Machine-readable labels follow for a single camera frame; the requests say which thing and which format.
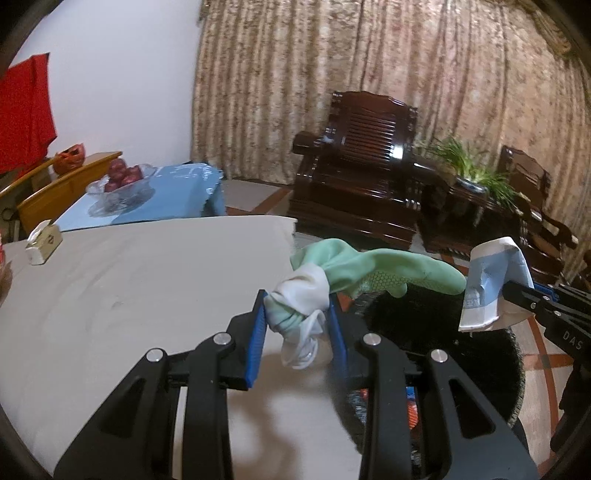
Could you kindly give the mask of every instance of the silver bolt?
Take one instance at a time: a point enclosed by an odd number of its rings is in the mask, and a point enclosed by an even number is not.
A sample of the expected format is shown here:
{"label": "silver bolt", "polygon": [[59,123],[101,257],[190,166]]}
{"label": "silver bolt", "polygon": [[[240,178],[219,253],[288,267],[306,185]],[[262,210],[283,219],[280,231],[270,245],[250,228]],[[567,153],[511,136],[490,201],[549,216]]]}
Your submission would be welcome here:
{"label": "silver bolt", "polygon": [[213,336],[213,343],[216,345],[227,345],[232,341],[232,335],[226,332],[216,333]]}
{"label": "silver bolt", "polygon": [[380,337],[377,333],[366,333],[363,336],[363,341],[371,346],[379,345],[382,341],[382,337]]}
{"label": "silver bolt", "polygon": [[447,362],[447,359],[449,357],[447,355],[447,352],[437,348],[431,352],[431,358],[433,358],[433,360],[435,360],[438,364],[442,364],[443,362]]}
{"label": "silver bolt", "polygon": [[146,360],[148,362],[160,362],[163,356],[164,352],[160,348],[152,348],[146,353]]}

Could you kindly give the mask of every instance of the floral curtain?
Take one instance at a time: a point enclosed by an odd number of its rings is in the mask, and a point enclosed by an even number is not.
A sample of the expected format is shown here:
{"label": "floral curtain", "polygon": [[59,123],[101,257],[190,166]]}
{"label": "floral curtain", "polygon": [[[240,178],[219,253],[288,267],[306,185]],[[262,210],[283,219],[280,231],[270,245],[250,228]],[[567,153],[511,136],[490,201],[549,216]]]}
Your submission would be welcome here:
{"label": "floral curtain", "polygon": [[546,211],[591,241],[590,76],[530,0],[217,0],[204,26],[193,159],[229,177],[291,183],[295,133],[320,131],[333,90],[418,108],[496,166],[503,144],[553,178]]}

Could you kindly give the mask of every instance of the chair seat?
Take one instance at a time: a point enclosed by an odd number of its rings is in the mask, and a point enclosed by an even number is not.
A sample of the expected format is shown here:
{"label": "chair seat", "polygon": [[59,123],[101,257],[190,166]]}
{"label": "chair seat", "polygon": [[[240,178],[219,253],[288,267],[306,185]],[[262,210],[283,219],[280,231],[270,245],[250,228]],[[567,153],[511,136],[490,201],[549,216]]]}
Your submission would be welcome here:
{"label": "chair seat", "polygon": [[558,250],[554,245],[552,245],[550,242],[544,240],[539,235],[532,234],[531,235],[531,242],[534,244],[534,246],[538,250],[545,253],[549,257],[555,258],[556,260],[561,259],[560,250]]}

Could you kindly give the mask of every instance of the blue table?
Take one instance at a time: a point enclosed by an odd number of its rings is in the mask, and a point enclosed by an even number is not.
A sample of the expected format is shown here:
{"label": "blue table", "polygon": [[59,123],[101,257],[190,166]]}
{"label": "blue table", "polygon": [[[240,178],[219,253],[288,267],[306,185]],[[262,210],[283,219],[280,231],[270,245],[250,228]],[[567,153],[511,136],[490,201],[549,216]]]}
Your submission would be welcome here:
{"label": "blue table", "polygon": [[205,163],[162,167],[150,178],[149,198],[141,205],[117,215],[92,216],[89,209],[96,199],[84,194],[56,224],[67,232],[121,223],[226,215],[221,179],[222,172]]}

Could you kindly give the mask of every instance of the fruit bowl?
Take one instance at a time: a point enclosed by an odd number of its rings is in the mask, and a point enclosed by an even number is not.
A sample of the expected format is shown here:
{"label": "fruit bowl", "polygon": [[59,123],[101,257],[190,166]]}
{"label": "fruit bowl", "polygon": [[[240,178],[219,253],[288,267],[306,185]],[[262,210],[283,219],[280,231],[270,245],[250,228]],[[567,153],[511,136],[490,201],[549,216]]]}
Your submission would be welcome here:
{"label": "fruit bowl", "polygon": [[94,181],[86,187],[86,193],[96,198],[97,208],[105,213],[115,213],[139,203],[141,198],[150,189],[150,177],[156,173],[156,168],[147,163],[139,165],[143,179],[129,185],[119,187],[112,192],[105,192],[105,185],[109,182],[109,176],[105,175],[100,180]]}

